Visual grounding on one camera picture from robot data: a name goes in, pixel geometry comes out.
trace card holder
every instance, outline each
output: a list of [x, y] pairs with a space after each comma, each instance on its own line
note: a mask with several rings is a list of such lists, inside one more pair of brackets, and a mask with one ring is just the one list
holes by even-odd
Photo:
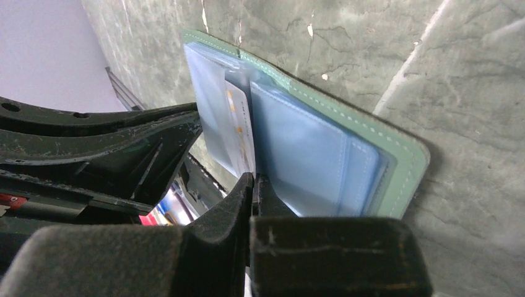
[[430, 159], [417, 139], [205, 33], [186, 30], [184, 43], [208, 149], [230, 172], [248, 155], [230, 129], [239, 116], [227, 116], [225, 90], [235, 87], [250, 109], [254, 170], [294, 212], [402, 217]]

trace stone surface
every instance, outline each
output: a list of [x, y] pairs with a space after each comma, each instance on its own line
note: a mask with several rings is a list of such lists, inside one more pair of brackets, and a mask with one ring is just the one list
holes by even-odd
[[[84, 6], [113, 72], [147, 106], [194, 100], [180, 29], [206, 31], [201, 1]], [[525, 2], [204, 0], [204, 10], [210, 34], [428, 144], [404, 220], [440, 296], [525, 296]], [[192, 152], [233, 186], [202, 140]]]

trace screw hole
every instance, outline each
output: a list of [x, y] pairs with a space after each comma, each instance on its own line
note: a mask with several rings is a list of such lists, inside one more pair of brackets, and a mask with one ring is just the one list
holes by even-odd
[[12, 111], [14, 113], [17, 113], [20, 111], [20, 108], [16, 105], [13, 105], [11, 103], [2, 103], [2, 107], [6, 110]]
[[88, 113], [74, 113], [73, 116], [75, 118], [79, 118], [79, 119], [87, 119], [87, 118], [89, 118], [89, 114]]

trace green stitched edge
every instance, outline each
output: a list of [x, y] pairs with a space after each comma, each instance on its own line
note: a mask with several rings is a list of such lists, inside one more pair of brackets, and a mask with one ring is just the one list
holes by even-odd
[[384, 188], [378, 190], [384, 193], [383, 197], [377, 197], [381, 202], [378, 207], [371, 208], [367, 215], [393, 218], [403, 216], [430, 162], [430, 152], [423, 143], [369, 114], [293, 80], [270, 63], [242, 49], [200, 31], [185, 29], [183, 34], [185, 43], [198, 41], [249, 61], [302, 102], [393, 155], [397, 165], [388, 177], [388, 183], [384, 183]]

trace wall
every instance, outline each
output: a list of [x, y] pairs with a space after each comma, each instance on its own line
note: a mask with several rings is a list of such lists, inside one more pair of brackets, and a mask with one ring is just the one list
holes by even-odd
[[80, 1], [0, 1], [0, 96], [60, 110], [125, 110]]

